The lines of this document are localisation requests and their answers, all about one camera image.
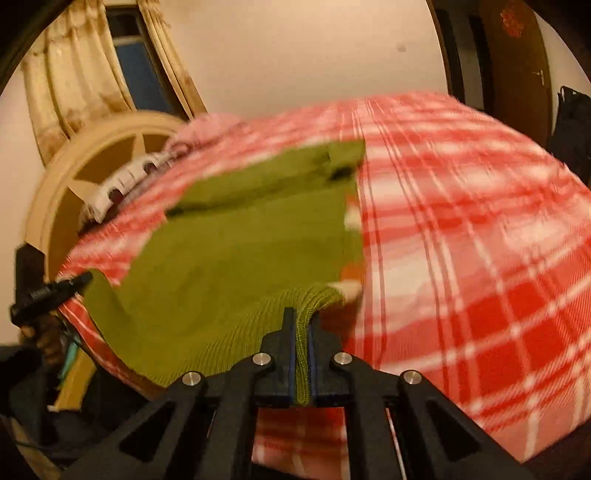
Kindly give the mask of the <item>green striped knit sweater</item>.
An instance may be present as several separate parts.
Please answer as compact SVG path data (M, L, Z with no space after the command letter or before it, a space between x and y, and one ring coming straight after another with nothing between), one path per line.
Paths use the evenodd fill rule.
M293 309L295 400L308 404L311 317L363 291L365 154L363 140L335 141L195 182L120 285L93 272L83 301L106 344L166 386L228 371Z

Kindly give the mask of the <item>white patterned pillow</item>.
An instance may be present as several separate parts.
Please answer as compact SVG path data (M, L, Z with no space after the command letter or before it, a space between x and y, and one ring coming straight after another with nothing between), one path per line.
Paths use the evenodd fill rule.
M175 160L176 155L171 152L153 152L135 157L118 168L94 187L84 200L79 215L79 231L110 221L132 193L137 193L150 177L171 167Z

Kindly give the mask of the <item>cream round wooden headboard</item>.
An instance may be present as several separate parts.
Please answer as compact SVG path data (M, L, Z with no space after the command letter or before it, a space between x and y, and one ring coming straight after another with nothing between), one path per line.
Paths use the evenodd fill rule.
M53 156L33 197L24 241L52 279L78 242L79 217L98 186L132 158L160 150L183 121L156 111L114 114L83 128Z

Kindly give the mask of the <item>red white plaid bedspread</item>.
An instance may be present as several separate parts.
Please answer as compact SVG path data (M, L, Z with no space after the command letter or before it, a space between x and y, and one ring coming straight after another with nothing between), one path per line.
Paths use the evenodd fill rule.
M589 189L533 140L449 96L305 107L172 151L172 166L84 235L60 273L100 271L118 286L195 182L349 140L366 144L363 291L318 311L325 328L376 373L418 371L536 478L588 478ZM97 363L148 397L169 386L115 355L83 295L61 313ZM267 477L308 479L351 479L362 464L344 411L311 401L263 410L253 459Z

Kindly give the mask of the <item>beige left curtain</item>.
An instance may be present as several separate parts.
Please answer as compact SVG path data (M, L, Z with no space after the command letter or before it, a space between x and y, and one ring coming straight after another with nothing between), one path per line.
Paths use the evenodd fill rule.
M68 6L34 41L22 70L44 165L83 128L135 109L101 1Z

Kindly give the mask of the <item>beige curtain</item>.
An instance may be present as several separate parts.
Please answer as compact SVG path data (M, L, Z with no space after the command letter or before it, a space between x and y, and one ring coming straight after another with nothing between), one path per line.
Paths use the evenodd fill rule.
M171 39L170 28L162 14L160 2L139 0L137 6L172 90L185 114L193 118L205 113L204 102Z
M135 109L101 1L68 6L34 41L22 70L44 165L83 128Z

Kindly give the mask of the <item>dark window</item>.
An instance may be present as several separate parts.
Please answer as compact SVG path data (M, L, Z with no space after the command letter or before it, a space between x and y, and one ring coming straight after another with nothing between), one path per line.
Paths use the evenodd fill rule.
M107 6L106 17L135 108L159 111L187 120L149 38L138 6Z

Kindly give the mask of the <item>pink crumpled pillow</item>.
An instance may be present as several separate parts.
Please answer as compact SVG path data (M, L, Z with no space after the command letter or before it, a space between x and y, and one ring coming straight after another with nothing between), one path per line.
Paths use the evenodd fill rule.
M197 149L221 138L240 124L242 118L235 114L199 114L166 141L164 150L172 152Z

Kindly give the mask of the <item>beige right curtain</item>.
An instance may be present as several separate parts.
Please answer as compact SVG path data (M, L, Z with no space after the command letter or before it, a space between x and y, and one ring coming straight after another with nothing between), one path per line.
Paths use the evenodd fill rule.
M204 102L171 39L170 28L162 14L160 2L139 0L137 6L172 90L185 114L193 118L205 113Z

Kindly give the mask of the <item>black hanging bag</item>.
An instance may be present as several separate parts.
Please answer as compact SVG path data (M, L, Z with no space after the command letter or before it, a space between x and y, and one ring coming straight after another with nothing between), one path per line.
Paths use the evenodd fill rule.
M590 122L590 97L562 86L558 92L557 118L549 151L585 185L590 182Z

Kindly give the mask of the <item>brown wooden door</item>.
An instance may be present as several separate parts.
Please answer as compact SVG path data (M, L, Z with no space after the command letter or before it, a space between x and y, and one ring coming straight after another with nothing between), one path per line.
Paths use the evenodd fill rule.
M491 58L493 116L545 147L552 127L546 48L534 11L523 1L479 3Z

